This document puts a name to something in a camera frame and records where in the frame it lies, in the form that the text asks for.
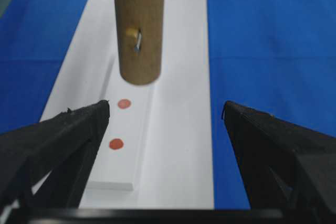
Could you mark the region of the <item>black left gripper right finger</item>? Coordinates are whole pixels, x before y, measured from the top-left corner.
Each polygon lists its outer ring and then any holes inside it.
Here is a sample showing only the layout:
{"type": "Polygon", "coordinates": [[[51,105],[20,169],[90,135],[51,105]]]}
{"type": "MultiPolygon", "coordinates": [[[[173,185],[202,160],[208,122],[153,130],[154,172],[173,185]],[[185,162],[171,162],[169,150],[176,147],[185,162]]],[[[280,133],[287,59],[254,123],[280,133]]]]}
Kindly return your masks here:
{"type": "Polygon", "coordinates": [[[222,117],[252,208],[335,210],[335,138],[227,101],[222,117]]]}

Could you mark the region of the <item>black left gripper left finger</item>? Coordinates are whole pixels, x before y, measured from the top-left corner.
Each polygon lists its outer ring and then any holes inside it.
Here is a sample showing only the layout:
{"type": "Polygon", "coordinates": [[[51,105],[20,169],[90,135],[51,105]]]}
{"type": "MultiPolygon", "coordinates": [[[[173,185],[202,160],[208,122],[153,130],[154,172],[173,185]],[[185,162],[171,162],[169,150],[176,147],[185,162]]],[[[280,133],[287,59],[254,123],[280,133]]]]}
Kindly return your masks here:
{"type": "Polygon", "coordinates": [[[1,134],[1,208],[77,208],[109,117],[101,100],[1,134]]]}

